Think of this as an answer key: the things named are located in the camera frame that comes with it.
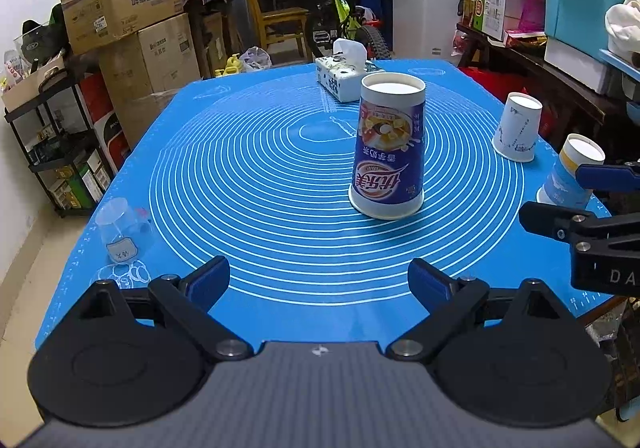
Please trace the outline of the purple milk tea paper cup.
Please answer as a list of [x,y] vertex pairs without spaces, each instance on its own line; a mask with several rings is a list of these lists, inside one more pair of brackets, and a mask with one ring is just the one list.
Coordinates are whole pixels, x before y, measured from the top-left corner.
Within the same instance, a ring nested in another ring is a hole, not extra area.
[[401,220],[424,201],[426,85],[376,72],[361,81],[349,201],[376,220]]

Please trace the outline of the blue yellow paper cup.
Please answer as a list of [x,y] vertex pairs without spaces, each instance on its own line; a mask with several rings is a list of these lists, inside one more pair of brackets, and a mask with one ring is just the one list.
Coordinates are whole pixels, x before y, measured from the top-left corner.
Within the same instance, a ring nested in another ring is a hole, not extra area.
[[537,191],[537,202],[583,210],[592,191],[578,184],[577,170],[582,165],[602,165],[604,160],[605,153],[596,142],[579,134],[569,134],[553,168]]

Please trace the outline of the white marble paper cup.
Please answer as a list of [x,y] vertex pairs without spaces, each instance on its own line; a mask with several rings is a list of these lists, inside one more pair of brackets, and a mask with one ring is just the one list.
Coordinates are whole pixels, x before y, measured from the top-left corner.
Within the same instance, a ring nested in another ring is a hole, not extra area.
[[532,162],[542,113],[542,103],[523,93],[506,97],[492,145],[496,153],[518,163]]

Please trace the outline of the clear plastic cup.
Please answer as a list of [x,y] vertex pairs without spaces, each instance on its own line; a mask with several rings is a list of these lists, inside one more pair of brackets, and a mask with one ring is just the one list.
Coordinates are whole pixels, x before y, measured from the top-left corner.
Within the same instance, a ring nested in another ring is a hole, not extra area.
[[150,245],[152,227],[148,212],[134,208],[125,198],[104,202],[94,221],[107,255],[115,264],[137,260]]

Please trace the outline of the dark wooden side table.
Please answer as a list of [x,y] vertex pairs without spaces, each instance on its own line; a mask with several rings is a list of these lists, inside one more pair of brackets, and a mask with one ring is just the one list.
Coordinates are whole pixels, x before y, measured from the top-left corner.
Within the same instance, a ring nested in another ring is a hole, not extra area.
[[639,127],[631,122],[626,104],[617,97],[599,95],[539,54],[500,47],[485,34],[463,24],[464,51],[458,68],[500,101],[518,92],[544,105],[540,134],[559,150],[570,133],[593,139],[611,163],[639,157]]

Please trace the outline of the blue silicone baking mat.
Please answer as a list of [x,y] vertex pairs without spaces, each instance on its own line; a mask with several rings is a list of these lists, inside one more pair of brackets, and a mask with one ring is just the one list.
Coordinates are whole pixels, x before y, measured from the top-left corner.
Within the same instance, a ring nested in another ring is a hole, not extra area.
[[498,288],[544,280],[576,316],[605,303],[570,285],[563,243],[525,232],[520,206],[535,197],[553,149],[518,164],[495,153],[502,105],[456,67],[395,60],[386,69],[426,84],[422,208],[372,220],[348,200],[356,104],[339,104],[311,66],[195,82],[175,96],[114,178],[109,199],[139,210],[141,255],[108,257],[88,223],[70,252],[40,335],[49,335],[91,283],[124,289],[185,276],[221,255],[230,284],[213,316],[253,344],[389,343],[425,317],[407,269],[423,258],[450,276]]

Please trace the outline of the green white carton box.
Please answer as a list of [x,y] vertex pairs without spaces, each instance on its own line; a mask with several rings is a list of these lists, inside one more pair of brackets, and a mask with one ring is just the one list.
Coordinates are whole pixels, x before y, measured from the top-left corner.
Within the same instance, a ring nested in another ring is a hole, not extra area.
[[524,0],[475,0],[472,28],[497,41],[520,24]]

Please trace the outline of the black metal shelf rack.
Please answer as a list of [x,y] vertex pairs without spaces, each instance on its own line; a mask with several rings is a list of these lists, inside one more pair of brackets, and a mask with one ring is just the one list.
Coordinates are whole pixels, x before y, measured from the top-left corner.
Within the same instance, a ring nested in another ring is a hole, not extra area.
[[[54,114],[52,99],[68,90],[80,116],[78,130],[68,130]],[[58,216],[89,216],[99,206],[114,170],[80,96],[70,70],[56,70],[21,106],[6,109],[4,119]]]

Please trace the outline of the lower cardboard box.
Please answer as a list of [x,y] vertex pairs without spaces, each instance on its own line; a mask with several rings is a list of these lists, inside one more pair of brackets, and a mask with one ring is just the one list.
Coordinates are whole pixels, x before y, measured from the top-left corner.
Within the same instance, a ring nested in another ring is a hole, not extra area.
[[178,90],[201,78],[186,14],[109,44],[98,58],[130,147],[140,142]]

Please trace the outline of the yellow toy truck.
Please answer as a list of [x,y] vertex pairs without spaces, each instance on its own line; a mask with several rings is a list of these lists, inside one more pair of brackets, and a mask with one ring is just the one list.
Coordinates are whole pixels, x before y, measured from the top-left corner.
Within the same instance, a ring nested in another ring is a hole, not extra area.
[[221,78],[222,76],[235,75],[243,72],[243,61],[240,59],[239,54],[234,54],[227,60],[226,64],[222,68],[214,71],[214,77]]

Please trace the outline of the white tissue box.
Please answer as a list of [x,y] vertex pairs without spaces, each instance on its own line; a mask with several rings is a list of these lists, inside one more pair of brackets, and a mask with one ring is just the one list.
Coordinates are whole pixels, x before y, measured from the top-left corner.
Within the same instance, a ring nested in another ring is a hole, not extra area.
[[362,79],[382,72],[367,58],[363,44],[347,38],[338,38],[329,56],[316,58],[314,65],[317,82],[342,104],[360,101]]

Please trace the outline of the white chest freezer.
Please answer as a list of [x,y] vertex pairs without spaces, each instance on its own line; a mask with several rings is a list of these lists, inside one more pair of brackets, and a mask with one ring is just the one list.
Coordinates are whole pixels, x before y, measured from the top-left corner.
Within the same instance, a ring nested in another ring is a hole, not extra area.
[[460,0],[393,0],[393,53],[398,58],[454,59]]

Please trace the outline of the wooden chair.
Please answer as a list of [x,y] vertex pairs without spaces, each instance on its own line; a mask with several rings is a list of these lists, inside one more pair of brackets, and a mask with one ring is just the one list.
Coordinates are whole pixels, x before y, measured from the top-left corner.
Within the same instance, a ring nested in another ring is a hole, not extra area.
[[304,32],[309,15],[307,9],[292,7],[264,12],[258,0],[246,1],[260,48],[268,50],[272,45],[294,41],[300,58],[308,60],[311,57]]

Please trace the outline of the green black bicycle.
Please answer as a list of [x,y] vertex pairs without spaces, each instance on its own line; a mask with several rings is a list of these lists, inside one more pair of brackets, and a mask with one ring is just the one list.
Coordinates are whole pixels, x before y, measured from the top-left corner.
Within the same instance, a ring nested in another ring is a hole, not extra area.
[[308,10],[304,37],[312,56],[332,54],[338,38],[363,44],[368,59],[390,59],[392,52],[378,27],[378,19],[368,20],[358,0],[304,0]]

